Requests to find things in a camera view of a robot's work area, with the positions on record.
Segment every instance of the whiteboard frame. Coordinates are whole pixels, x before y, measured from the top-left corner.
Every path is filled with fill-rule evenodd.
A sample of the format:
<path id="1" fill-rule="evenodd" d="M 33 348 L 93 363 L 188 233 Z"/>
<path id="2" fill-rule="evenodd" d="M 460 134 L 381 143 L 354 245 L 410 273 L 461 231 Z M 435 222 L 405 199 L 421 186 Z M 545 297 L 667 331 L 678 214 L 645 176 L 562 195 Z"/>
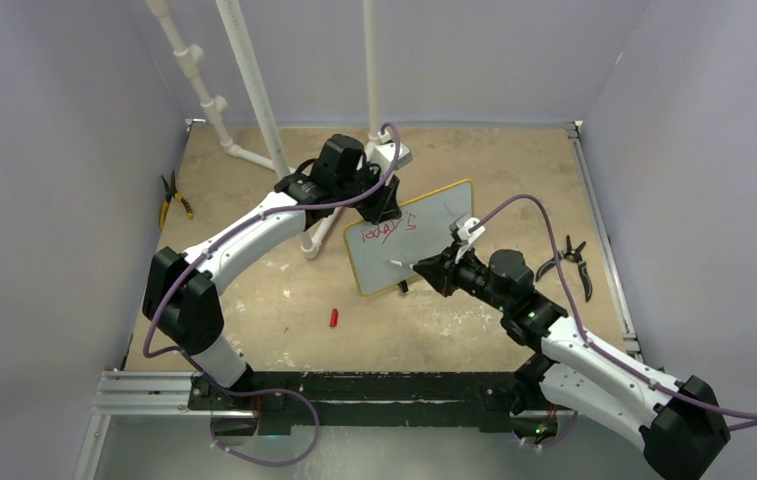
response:
<path id="1" fill-rule="evenodd" d="M 450 189 L 455 188 L 457 186 L 460 186 L 460 185 L 462 185 L 464 183 L 468 183 L 469 184 L 469 193 L 470 193 L 470 195 L 472 197 L 472 199 L 470 201 L 470 205 L 472 206 L 471 210 L 472 210 L 473 215 L 474 215 L 474 212 L 475 212 L 475 184 L 472 183 L 472 180 L 469 179 L 469 178 L 464 178 L 463 180 L 458 180 L 457 182 L 450 183 L 449 185 L 446 185 L 445 187 L 440 187 L 437 190 L 434 190 L 432 192 L 428 192 L 428 193 L 420 195 L 418 197 L 414 197 L 414 198 L 412 198 L 410 200 L 407 200 L 406 202 L 401 203 L 399 206 L 400 207 L 408 206 L 408 205 L 410 205 L 412 203 L 416 203 L 416 202 L 418 202 L 420 200 L 424 200 L 424 199 L 426 199 L 428 197 L 437 195 L 438 193 L 445 192 L 446 190 L 450 190 Z M 362 226 L 364 223 L 368 223 L 368 222 L 366 220 L 360 220 L 360 221 L 357 221 L 357 222 L 354 222 L 352 224 L 347 225 L 346 228 L 343 229 L 343 243 L 346 246 L 346 257 L 349 260 L 349 267 L 351 268 L 352 276 L 354 277 L 354 283 L 357 285 L 357 293 L 360 294 L 360 296 L 362 296 L 362 297 L 368 298 L 368 297 L 373 297 L 375 295 L 379 295 L 381 293 L 385 293 L 385 292 L 387 292 L 389 290 L 392 290 L 393 288 L 396 288 L 396 285 L 388 285 L 388 286 L 386 286 L 386 287 L 384 287 L 384 288 L 382 288 L 380 290 L 376 290 L 376 291 L 374 291 L 372 293 L 363 293 L 363 289 L 360 286 L 360 280 L 357 277 L 357 271 L 355 270 L 355 267 L 354 267 L 353 255 L 352 255 L 351 247 L 349 246 L 349 241 L 348 241 L 347 234 L 348 234 L 348 231 L 349 231 L 350 228 Z M 407 277 L 405 277 L 405 279 L 402 280 L 402 281 L 410 280 L 414 276 L 416 276 L 416 273 L 413 270 L 411 270 L 410 275 L 408 275 Z"/>

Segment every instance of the white marker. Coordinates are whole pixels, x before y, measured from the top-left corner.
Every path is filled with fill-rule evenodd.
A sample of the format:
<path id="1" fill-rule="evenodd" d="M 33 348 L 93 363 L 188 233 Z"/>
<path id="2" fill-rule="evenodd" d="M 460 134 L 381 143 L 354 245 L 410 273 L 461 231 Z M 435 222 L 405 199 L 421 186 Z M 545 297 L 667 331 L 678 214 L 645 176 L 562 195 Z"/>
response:
<path id="1" fill-rule="evenodd" d="M 390 262 L 390 263 L 392 263 L 393 265 L 395 265 L 397 267 L 409 268 L 409 269 L 413 270 L 413 265 L 411 265 L 409 263 L 408 264 L 404 264 L 404 263 L 402 263 L 402 262 L 400 262 L 398 260 L 387 260 L 387 261 Z"/>

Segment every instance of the whiteboard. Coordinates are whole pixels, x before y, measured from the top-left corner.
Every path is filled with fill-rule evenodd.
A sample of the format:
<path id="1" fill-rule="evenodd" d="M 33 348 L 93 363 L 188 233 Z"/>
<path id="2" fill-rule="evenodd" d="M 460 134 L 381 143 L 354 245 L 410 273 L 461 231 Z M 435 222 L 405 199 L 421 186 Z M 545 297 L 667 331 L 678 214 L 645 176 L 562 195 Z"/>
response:
<path id="1" fill-rule="evenodd" d="M 354 280 L 361 295 L 372 295 L 416 275 L 389 260 L 414 263 L 451 244 L 449 225 L 472 215 L 472 181 L 461 180 L 401 205 L 402 217 L 378 225 L 366 221 L 346 227 Z"/>

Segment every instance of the pliers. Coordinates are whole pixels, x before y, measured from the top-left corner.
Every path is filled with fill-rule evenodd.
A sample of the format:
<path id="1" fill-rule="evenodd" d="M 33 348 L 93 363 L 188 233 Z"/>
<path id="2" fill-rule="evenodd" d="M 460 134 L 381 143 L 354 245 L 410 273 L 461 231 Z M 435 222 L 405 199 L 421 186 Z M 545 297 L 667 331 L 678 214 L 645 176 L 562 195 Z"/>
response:
<path id="1" fill-rule="evenodd" d="M 568 260 L 572 263 L 578 264 L 578 276 L 581 277 L 581 284 L 584 286 L 584 301 L 589 302 L 590 297 L 593 296 L 593 283 L 590 282 L 590 275 L 587 274 L 587 261 L 581 257 L 581 250 L 584 249 L 587 242 L 581 242 L 581 244 L 575 249 L 572 249 L 572 241 L 569 235 L 566 236 L 566 250 L 559 252 L 563 260 Z M 537 269 L 537 274 L 534 276 L 535 281 L 540 281 L 540 278 L 555 266 L 555 257 L 552 257 L 549 261 L 540 265 Z"/>
<path id="2" fill-rule="evenodd" d="M 163 180 L 163 188 L 166 189 L 166 199 L 163 200 L 163 206 L 160 207 L 160 229 L 163 230 L 163 224 L 166 223 L 166 212 L 169 211 L 169 204 L 172 203 L 172 197 L 175 197 L 184 205 L 184 210 L 187 211 L 187 216 L 192 218 L 192 207 L 190 202 L 184 198 L 183 195 L 178 193 L 178 187 L 175 184 L 175 170 L 172 170 L 171 182 L 166 181 L 166 177 L 160 175 L 160 180 Z"/>

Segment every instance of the yellow-handled pliers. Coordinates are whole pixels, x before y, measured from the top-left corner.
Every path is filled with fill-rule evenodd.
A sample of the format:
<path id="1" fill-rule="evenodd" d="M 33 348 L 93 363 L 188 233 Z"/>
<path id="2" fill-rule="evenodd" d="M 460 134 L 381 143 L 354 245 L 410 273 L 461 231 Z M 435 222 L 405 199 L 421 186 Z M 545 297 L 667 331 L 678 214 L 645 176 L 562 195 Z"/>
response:
<path id="1" fill-rule="evenodd" d="M 163 230 L 163 224 L 166 223 L 166 212 L 169 211 L 169 204 L 172 203 L 172 197 L 177 198 L 184 205 L 184 210 L 187 211 L 187 216 L 192 218 L 192 207 L 190 202 L 184 198 L 183 195 L 178 193 L 178 187 L 175 184 L 175 170 L 172 170 L 171 182 L 166 181 L 166 177 L 160 175 L 160 180 L 163 180 L 163 188 L 166 189 L 166 200 L 163 200 L 163 206 L 160 207 L 160 229 Z"/>

